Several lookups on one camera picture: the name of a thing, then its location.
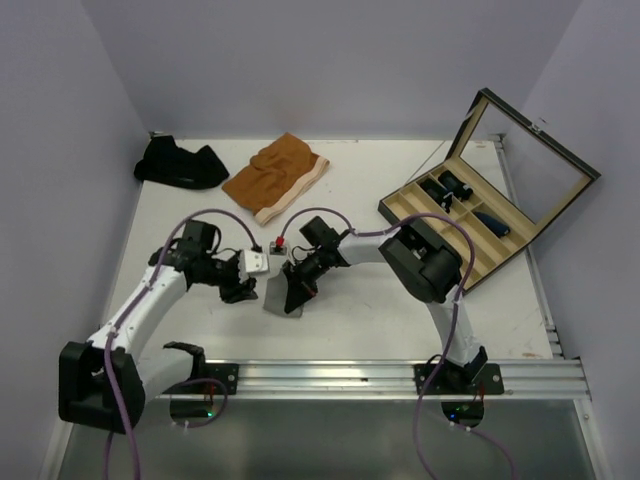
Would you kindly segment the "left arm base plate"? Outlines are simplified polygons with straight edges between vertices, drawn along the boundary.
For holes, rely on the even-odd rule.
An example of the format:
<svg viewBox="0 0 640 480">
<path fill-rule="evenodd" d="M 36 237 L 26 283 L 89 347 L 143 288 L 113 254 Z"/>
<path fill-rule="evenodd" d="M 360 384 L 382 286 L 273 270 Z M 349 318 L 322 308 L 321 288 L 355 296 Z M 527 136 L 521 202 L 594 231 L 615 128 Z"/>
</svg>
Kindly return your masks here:
<svg viewBox="0 0 640 480">
<path fill-rule="evenodd" d="M 229 395 L 235 395 L 240 366 L 237 363 L 207 362 L 200 369 L 196 379 L 213 378 L 225 385 Z M 203 383 L 189 387 L 191 392 L 204 395 L 214 395 L 220 392 L 220 388 L 211 383 Z"/>
</svg>

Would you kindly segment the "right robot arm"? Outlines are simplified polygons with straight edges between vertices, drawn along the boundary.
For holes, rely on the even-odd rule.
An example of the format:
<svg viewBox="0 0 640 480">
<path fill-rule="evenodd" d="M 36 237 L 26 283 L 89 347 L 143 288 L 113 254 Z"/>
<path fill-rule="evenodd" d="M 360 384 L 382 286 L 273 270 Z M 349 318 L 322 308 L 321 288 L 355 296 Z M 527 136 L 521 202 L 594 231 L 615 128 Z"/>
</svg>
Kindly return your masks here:
<svg viewBox="0 0 640 480">
<path fill-rule="evenodd" d="M 360 264 L 388 265 L 405 290 L 426 305 L 442 343 L 442 368 L 451 389 L 468 392 L 481 380 L 487 363 L 463 304 L 462 257 L 421 219 L 388 233 L 337 232 L 319 217 L 301 233 L 311 245 L 302 260 L 286 260 L 267 284 L 264 308 L 282 315 L 299 315 L 318 294 L 318 280 L 334 268 Z"/>
</svg>

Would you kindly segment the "grey underwear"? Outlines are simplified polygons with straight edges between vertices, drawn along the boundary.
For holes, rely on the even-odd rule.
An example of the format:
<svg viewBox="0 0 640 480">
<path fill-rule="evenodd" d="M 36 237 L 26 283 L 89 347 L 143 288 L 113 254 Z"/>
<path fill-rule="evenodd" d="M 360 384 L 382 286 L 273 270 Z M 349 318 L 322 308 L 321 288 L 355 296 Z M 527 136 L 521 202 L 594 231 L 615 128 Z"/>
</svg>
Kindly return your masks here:
<svg viewBox="0 0 640 480">
<path fill-rule="evenodd" d="M 284 311 L 288 283 L 284 273 L 279 272 L 267 280 L 263 301 L 263 309 L 273 315 L 283 318 L 299 319 L 303 315 L 303 308 L 297 308 L 290 313 Z"/>
</svg>

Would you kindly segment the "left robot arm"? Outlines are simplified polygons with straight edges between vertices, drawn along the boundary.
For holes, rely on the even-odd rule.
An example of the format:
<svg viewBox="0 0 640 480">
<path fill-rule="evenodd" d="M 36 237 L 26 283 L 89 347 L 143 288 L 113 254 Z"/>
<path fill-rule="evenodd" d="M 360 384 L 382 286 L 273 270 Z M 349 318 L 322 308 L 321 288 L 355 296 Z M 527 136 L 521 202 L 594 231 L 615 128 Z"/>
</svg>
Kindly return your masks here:
<svg viewBox="0 0 640 480">
<path fill-rule="evenodd" d="M 125 434 L 155 397 L 181 388 L 207 395 L 228 386 L 206 365 L 202 347 L 170 341 L 149 358 L 148 341 L 194 285 L 214 287 L 221 301 L 257 297 L 257 277 L 269 270 L 263 249 L 236 250 L 227 259 L 214 253 L 216 226 L 189 220 L 182 235 L 154 252 L 126 303 L 85 342 L 68 342 L 59 355 L 58 414 L 61 420 Z"/>
</svg>

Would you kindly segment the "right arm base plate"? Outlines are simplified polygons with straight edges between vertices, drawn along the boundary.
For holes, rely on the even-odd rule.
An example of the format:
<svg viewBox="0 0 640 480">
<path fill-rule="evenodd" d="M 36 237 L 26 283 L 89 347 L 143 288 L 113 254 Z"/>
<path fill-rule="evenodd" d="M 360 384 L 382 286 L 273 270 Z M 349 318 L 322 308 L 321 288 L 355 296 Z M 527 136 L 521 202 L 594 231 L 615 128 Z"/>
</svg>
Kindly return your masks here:
<svg viewBox="0 0 640 480">
<path fill-rule="evenodd" d="M 445 362 L 425 390 L 426 395 L 502 395 L 505 387 L 500 367 L 487 363 L 470 379 L 461 370 Z"/>
</svg>

